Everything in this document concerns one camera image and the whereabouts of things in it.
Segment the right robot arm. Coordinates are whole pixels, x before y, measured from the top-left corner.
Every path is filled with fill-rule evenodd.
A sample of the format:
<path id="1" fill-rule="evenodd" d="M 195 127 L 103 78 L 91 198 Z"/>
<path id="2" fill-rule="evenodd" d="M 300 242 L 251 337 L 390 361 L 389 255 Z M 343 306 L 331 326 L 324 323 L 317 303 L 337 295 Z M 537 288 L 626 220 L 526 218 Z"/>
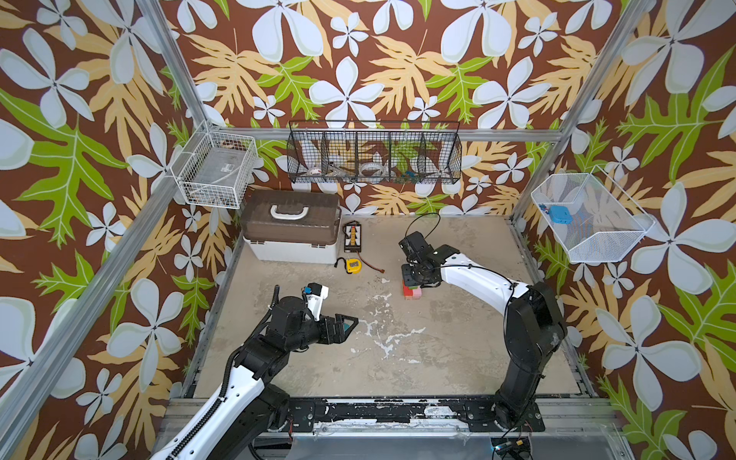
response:
<path id="1" fill-rule="evenodd" d="M 494 399 L 494 422 L 516 429 L 535 402 L 544 368 L 567 337 L 555 293 L 549 285 L 513 280 L 481 266 L 458 249 L 431 246 L 420 232 L 400 240 L 406 256 L 402 280 L 409 288 L 438 288 L 447 283 L 480 299 L 502 314 L 502 335 L 510 362 Z"/>

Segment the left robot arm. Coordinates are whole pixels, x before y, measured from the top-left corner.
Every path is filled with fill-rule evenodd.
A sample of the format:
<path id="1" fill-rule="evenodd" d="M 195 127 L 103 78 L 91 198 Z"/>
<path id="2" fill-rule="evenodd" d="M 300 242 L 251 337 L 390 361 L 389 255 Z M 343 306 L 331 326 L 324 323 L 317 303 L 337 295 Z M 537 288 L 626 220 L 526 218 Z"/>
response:
<path id="1" fill-rule="evenodd" d="M 288 393 L 271 381 L 293 353 L 312 345 L 344 343 L 358 327 L 354 316 L 321 313 L 329 289 L 317 283 L 299 296 L 274 288 L 268 311 L 245 342 L 233 351 L 222 384 L 187 425 L 155 452 L 153 459 L 235 459 L 271 429 L 289 424 Z"/>

